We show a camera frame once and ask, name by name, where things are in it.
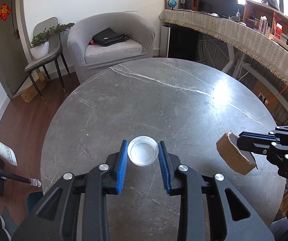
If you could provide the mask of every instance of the door handle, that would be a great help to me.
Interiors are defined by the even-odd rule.
[[[16,29],[16,34],[18,35],[18,39],[20,39],[19,30]]]

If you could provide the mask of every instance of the potted plant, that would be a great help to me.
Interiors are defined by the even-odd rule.
[[[58,24],[57,26],[50,27],[48,30],[35,35],[31,41],[30,52],[35,60],[40,59],[48,54],[49,39],[59,33],[67,32],[74,23]]]

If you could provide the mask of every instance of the seat cushion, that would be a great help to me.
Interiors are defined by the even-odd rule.
[[[142,51],[143,46],[131,39],[107,47],[100,45],[88,45],[85,50],[85,62],[86,64],[106,62],[110,60],[140,55]]]

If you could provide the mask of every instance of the floor mat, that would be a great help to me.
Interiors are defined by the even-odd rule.
[[[17,229],[17,226],[11,216],[9,215],[9,212],[6,207],[2,210],[2,217],[5,221],[5,229],[9,232],[10,236],[12,237],[15,233],[15,230]]]

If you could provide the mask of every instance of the gray marble tabletop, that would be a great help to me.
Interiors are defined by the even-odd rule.
[[[216,69],[179,59],[126,62],[91,77],[61,105],[42,149],[42,188],[104,163],[123,139],[147,135],[197,172],[222,173],[270,225],[285,185],[277,167],[256,154],[258,170],[240,175],[215,143],[230,130],[268,133],[275,125],[249,89]],[[177,239],[180,197],[167,196],[158,160],[149,167],[128,160],[124,189],[107,205],[111,240]]]

